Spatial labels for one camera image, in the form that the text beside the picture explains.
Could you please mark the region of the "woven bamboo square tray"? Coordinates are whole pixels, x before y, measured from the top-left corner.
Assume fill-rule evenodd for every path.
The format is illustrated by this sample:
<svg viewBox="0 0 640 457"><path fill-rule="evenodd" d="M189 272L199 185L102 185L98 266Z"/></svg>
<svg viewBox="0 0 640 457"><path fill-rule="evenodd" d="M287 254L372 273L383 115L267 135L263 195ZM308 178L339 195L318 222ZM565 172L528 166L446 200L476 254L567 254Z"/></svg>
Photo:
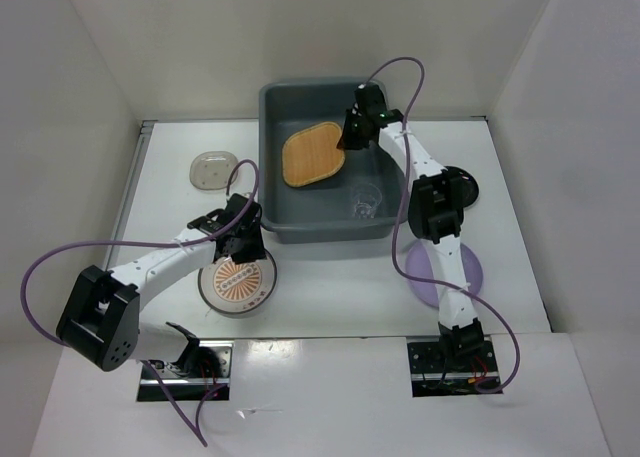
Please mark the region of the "woven bamboo square tray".
<svg viewBox="0 0 640 457"><path fill-rule="evenodd" d="M294 188L323 181L343 167L345 151L337 147L342 129L322 122L291 135L282 146L282 176Z"/></svg>

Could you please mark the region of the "round patterned plate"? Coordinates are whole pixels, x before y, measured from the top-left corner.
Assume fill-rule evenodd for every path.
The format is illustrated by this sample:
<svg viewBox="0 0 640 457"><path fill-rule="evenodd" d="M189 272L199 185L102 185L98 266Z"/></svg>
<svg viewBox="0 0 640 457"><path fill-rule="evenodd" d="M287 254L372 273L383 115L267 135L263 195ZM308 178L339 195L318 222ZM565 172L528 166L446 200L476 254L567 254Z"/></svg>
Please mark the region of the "round patterned plate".
<svg viewBox="0 0 640 457"><path fill-rule="evenodd" d="M203 302L226 317L256 313L271 297L278 281L272 254L250 263L236 264L225 257L198 272L197 288Z"/></svg>

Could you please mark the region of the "clear plastic cup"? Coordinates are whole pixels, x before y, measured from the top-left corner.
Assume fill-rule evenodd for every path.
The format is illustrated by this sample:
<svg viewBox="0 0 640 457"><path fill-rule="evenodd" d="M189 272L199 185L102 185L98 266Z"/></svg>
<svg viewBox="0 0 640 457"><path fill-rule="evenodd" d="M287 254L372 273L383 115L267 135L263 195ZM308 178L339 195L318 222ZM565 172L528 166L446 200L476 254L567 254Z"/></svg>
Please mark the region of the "clear plastic cup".
<svg viewBox="0 0 640 457"><path fill-rule="evenodd" d="M350 217L373 219L382 202L380 189L371 183L360 183L350 189Z"/></svg>

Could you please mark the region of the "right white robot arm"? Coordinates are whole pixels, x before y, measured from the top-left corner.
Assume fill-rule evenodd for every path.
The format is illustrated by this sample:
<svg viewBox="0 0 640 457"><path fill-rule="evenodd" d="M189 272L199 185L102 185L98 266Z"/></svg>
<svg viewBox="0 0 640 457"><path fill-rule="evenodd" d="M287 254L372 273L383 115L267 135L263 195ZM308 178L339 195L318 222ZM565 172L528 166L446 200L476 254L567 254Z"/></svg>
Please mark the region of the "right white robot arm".
<svg viewBox="0 0 640 457"><path fill-rule="evenodd" d="M375 143L405 172L403 201L407 222L414 237L432 250L436 264L433 278L444 287L438 297L439 359L446 368L460 370L484 342L461 256L464 178L458 170L440 164L428 153L403 114L387 107L377 84L359 85L354 96L338 146L361 150Z"/></svg>

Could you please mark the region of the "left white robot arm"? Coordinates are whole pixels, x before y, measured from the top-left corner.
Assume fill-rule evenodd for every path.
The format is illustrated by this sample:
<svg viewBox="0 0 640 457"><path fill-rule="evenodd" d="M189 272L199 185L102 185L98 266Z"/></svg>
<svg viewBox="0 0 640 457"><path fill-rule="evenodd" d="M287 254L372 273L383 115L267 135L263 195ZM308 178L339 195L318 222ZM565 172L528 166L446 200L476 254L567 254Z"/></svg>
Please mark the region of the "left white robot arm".
<svg viewBox="0 0 640 457"><path fill-rule="evenodd" d="M167 245L132 262L84 269L76 279L56 327L57 337L104 372L129 359L164 361L180 377L200 362L199 338L165 322L143 324L141 311L182 278L221 258L236 264L262 260L262 208L240 194L224 208L200 216Z"/></svg>

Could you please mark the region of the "clear square small dish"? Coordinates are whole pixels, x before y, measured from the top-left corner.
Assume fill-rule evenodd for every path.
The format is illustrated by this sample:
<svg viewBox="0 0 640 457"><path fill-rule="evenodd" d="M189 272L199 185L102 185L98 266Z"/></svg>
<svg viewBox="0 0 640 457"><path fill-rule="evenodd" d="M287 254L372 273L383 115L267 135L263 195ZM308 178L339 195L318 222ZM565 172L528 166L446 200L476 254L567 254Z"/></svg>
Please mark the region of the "clear square small dish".
<svg viewBox="0 0 640 457"><path fill-rule="evenodd" d="M227 151L204 152L191 163L190 182L195 188L204 191L226 189L237 178L237 173L232 174L232 171L238 162L238 158Z"/></svg>

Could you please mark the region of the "black round plate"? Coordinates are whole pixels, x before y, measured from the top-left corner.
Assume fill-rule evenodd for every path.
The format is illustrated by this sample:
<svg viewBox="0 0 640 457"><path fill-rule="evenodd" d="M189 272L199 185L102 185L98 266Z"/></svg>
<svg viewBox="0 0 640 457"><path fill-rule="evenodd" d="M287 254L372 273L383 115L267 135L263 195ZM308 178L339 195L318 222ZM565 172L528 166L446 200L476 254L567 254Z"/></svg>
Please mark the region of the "black round plate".
<svg viewBox="0 0 640 457"><path fill-rule="evenodd" d="M473 206L479 198L479 185L477 180L466 170L455 166L448 166L448 169L458 174L463 183L463 207Z"/></svg>

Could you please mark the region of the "purple round plate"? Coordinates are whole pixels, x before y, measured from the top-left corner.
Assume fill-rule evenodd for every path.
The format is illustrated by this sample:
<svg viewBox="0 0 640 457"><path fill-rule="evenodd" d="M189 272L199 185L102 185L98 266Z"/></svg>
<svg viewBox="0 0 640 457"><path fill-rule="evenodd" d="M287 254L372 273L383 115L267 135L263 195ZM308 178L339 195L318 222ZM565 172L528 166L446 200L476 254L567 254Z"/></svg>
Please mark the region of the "purple round plate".
<svg viewBox="0 0 640 457"><path fill-rule="evenodd" d="M436 251L431 243L425 247L416 241L409 249L405 259L405 272L420 279L444 280L444 274L440 263L437 261ZM463 264L468 290L479 295L484 282L482 265L476 254L465 244L460 247L460 256ZM447 287L437 286L434 283L408 281L413 294L427 306L437 309L439 297Z"/></svg>

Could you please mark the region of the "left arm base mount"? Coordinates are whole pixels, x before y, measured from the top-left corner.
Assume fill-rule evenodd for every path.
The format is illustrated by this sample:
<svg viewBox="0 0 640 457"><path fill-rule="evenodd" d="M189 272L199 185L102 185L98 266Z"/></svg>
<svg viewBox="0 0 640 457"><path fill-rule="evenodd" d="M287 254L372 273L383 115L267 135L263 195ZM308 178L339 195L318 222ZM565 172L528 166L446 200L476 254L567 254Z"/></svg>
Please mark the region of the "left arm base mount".
<svg viewBox="0 0 640 457"><path fill-rule="evenodd" d="M151 360L152 370L143 367L140 375L137 401L163 402L162 391L154 373L166 385L171 396L178 402L196 402L212 393L211 401L228 401L234 342L231 340L204 340L194 363L187 369L176 363Z"/></svg>

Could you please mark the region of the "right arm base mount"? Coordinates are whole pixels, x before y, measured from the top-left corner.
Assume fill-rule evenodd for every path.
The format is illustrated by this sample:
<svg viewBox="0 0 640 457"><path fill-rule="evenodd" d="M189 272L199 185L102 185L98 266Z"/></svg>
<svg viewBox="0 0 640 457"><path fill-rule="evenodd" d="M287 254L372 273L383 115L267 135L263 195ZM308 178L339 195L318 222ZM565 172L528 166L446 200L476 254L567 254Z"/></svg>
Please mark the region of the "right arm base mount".
<svg viewBox="0 0 640 457"><path fill-rule="evenodd" d="M434 338L408 339L407 354L414 398L479 395L477 386L494 390L501 385L489 339L473 356L457 363L445 361Z"/></svg>

